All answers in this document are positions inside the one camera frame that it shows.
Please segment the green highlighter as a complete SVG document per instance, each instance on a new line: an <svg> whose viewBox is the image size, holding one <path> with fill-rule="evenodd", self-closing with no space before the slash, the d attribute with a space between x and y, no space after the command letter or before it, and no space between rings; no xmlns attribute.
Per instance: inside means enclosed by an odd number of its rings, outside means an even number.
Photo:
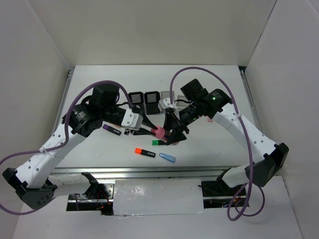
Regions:
<svg viewBox="0 0 319 239"><path fill-rule="evenodd" d="M163 140L153 140L152 146L166 145L166 142Z"/></svg>

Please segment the purple highlighter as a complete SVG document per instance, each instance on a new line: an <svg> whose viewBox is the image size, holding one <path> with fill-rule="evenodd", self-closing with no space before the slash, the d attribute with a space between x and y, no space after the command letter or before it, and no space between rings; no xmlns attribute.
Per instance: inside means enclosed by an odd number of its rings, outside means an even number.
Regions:
<svg viewBox="0 0 319 239"><path fill-rule="evenodd" d="M115 128L113 128L113 127L107 125L107 124L104 124L104 125L103 125L103 129L106 130L106 131L108 131L108 132L111 132L111 133L113 133L113 134L115 134L115 135L121 135L121 134L122 134L122 132L121 132L120 130L115 129Z"/></svg>

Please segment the pink capped pen tube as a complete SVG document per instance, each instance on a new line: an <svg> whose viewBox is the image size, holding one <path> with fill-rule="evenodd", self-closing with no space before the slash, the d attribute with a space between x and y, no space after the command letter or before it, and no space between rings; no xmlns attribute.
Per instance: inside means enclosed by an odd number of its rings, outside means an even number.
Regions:
<svg viewBox="0 0 319 239"><path fill-rule="evenodd" d="M155 138L167 141L170 137L170 132L165 130L163 127L157 126L156 129L151 129L151 132L155 134Z"/></svg>

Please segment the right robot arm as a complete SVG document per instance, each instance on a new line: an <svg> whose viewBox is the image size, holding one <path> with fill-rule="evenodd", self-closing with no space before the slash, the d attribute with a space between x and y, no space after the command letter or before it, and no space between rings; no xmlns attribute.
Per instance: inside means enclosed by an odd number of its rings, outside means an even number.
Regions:
<svg viewBox="0 0 319 239"><path fill-rule="evenodd" d="M264 187L282 169L288 146L275 143L237 113L233 100L224 91L208 92L197 79L183 86L181 91L189 103L183 110L178 110L169 98L159 101L159 109L165 113L163 127L167 131L168 145L186 140L188 126L205 116L224 127L252 155L252 163L230 168L219 176L219 193L229 195L236 186L249 182Z"/></svg>

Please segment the blue eraser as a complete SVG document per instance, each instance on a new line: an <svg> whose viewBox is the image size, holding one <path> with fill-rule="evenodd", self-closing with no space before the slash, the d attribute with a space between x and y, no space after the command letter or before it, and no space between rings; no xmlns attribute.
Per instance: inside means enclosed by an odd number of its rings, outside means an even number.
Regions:
<svg viewBox="0 0 319 239"><path fill-rule="evenodd" d="M159 154L159 157L160 158L163 158L165 159L166 161L169 161L171 163L175 163L176 162L176 158L171 156L171 155L168 155L168 154L165 154L165 153L160 153Z"/></svg>

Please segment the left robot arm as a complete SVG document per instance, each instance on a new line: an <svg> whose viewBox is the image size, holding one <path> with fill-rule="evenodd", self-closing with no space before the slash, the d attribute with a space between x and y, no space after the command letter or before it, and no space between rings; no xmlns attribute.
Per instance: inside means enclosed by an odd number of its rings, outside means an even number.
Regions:
<svg viewBox="0 0 319 239"><path fill-rule="evenodd" d="M89 172L54 177L52 170L93 131L109 122L139 134L154 135L143 125L157 129L144 111L133 105L125 88L106 80L86 87L71 103L62 123L39 149L14 153L1 160L31 155L18 168L7 168L2 176L32 212L39 210L59 196L82 194L94 198L105 187Z"/></svg>

